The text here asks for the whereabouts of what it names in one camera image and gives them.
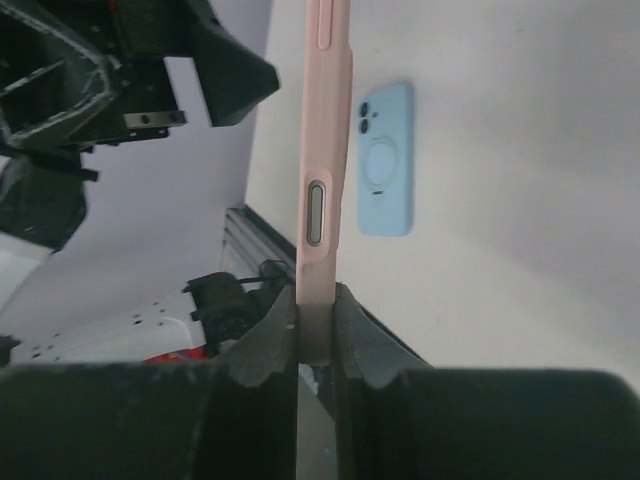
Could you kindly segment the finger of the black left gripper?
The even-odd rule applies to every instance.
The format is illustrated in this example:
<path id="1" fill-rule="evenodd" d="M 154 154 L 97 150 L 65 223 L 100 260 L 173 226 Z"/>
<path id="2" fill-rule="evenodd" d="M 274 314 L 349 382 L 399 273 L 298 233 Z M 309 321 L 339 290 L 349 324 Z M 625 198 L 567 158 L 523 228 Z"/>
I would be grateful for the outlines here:
<path id="1" fill-rule="evenodd" d="M 213 127 L 240 123 L 279 90 L 276 68 L 220 23 L 207 1 L 189 1 L 192 58 Z"/>

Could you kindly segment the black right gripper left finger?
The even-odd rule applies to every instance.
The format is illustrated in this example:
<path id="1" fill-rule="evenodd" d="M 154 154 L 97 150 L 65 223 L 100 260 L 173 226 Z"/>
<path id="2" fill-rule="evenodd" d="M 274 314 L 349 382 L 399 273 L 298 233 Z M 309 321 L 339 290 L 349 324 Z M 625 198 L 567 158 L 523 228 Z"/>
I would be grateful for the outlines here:
<path id="1" fill-rule="evenodd" d="M 298 327 L 291 288 L 231 349 L 182 363 L 1 372 L 5 479 L 292 479 Z"/>

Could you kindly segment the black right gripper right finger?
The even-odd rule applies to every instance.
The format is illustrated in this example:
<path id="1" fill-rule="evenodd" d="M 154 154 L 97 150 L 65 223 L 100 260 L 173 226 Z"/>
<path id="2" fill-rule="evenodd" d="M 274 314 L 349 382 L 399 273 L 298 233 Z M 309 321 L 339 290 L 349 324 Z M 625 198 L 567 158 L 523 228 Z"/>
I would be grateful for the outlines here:
<path id="1" fill-rule="evenodd" d="M 635 479 L 639 398 L 596 370 L 435 368 L 336 288 L 342 479 Z"/>

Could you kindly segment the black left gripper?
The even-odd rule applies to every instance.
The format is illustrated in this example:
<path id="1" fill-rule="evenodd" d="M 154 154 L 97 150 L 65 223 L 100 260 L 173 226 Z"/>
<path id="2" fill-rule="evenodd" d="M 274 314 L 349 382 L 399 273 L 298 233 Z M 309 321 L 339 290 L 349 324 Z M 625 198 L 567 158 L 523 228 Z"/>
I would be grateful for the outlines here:
<path id="1" fill-rule="evenodd" d="M 81 156 L 167 137 L 186 115 L 160 60 L 126 61 L 113 4 L 1 4 L 1 231 L 60 250 L 86 216 Z"/>

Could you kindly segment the pink phone case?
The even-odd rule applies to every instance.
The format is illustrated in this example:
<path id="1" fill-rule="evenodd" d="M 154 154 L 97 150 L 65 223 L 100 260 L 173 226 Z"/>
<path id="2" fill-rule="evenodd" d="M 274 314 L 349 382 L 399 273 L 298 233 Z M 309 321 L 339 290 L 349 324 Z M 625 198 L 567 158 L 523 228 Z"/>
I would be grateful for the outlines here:
<path id="1" fill-rule="evenodd" d="M 296 257 L 300 362 L 330 363 L 353 57 L 349 1 L 306 7 Z"/>

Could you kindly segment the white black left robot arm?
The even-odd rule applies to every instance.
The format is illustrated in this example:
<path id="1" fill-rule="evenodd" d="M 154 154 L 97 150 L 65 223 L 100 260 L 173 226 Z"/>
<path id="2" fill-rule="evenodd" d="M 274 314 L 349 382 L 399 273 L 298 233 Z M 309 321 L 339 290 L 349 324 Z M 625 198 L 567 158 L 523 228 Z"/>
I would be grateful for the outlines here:
<path id="1" fill-rule="evenodd" d="M 244 191 L 275 68 L 208 1 L 1 5 L 1 350 L 143 360 L 205 342 L 182 281 Z"/>

